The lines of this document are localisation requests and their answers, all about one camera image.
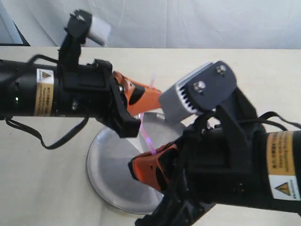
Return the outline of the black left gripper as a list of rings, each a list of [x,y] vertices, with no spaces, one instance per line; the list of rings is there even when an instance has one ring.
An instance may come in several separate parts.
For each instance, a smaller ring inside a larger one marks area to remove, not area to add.
[[[53,115],[94,118],[120,138],[133,138],[139,132],[139,120],[133,116],[161,108],[161,94],[156,88],[112,72],[112,64],[105,60],[86,65],[59,64]]]

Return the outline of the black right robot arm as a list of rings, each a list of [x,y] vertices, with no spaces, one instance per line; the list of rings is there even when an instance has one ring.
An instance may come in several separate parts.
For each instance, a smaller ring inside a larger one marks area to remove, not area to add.
[[[218,204],[300,213],[301,131],[223,109],[196,118],[155,153],[137,155],[133,179],[163,195],[137,226],[191,226]]]

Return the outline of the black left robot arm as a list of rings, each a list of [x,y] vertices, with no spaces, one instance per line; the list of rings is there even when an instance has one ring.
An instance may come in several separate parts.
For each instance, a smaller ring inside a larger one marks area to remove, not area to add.
[[[94,118],[120,137],[136,137],[137,115],[159,109],[160,90],[114,71],[108,61],[66,68],[1,60],[3,118]]]

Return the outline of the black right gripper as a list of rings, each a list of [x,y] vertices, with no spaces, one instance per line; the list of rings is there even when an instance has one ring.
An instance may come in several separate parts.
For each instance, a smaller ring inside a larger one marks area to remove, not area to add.
[[[220,105],[198,118],[176,140],[134,157],[134,180],[163,194],[137,226],[191,226],[217,204],[263,209],[260,134],[250,104]]]

